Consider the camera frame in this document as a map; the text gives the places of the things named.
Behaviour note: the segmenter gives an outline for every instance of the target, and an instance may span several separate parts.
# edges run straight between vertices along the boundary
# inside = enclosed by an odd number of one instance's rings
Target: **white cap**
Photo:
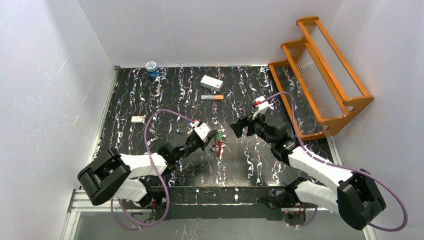
[[[158,69],[158,65],[156,65],[156,62],[149,61],[148,63],[146,63],[146,71],[147,72],[154,72],[157,69]]]

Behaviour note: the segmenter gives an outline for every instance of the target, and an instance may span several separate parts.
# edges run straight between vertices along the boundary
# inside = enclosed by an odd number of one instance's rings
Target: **blue can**
[[[154,61],[149,61],[146,64],[146,71],[147,75],[152,79],[157,78],[159,76],[158,65]]]

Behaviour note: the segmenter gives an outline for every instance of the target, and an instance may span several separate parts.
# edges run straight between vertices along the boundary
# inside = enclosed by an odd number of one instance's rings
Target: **small white block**
[[[145,116],[132,116],[131,117],[131,123],[133,124],[144,124],[145,123]]]
[[[223,87],[223,81],[204,75],[200,81],[200,85],[202,87],[219,92]]]

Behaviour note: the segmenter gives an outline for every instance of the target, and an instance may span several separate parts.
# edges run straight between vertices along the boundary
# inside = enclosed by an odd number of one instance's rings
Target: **orange wooden rack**
[[[374,98],[352,69],[336,43],[317,16],[296,21],[304,36],[297,41],[281,44],[287,59],[268,64],[278,90],[284,91],[276,68],[290,66],[298,80],[318,125],[323,130],[303,134],[292,119],[302,140],[329,137],[337,134]],[[288,113],[291,105],[284,94],[281,99]]]

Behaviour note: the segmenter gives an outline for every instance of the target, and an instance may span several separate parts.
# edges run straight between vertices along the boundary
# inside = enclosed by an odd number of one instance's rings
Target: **black surface with white pattern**
[[[159,71],[159,77],[152,79],[144,68],[118,70],[97,155],[108,148],[116,148],[123,154],[145,154],[145,124],[131,123],[131,117],[144,116],[147,122],[156,110],[170,109],[191,119],[207,122],[211,128],[222,131],[226,144],[223,145],[221,158],[209,149],[199,149],[183,159],[177,169],[166,176],[165,182],[169,186],[284,186],[298,176],[307,176],[276,161],[269,145],[259,137],[243,136],[237,139],[230,128],[230,124],[239,117],[252,113],[252,102],[256,98],[277,92],[268,67],[165,67]],[[294,78],[293,72],[285,71]],[[200,81],[204,75],[222,80],[221,91],[213,92],[201,87]],[[224,100],[200,99],[201,95],[215,94],[224,95]],[[266,115],[281,115],[289,123],[281,99],[276,97],[271,102],[273,109],[268,110]],[[188,130],[187,121],[169,113],[160,113],[149,128],[151,151],[157,151],[170,135],[181,131],[187,133]],[[325,138],[306,144],[315,153],[331,159]],[[159,184],[157,177],[148,181],[154,186]]]

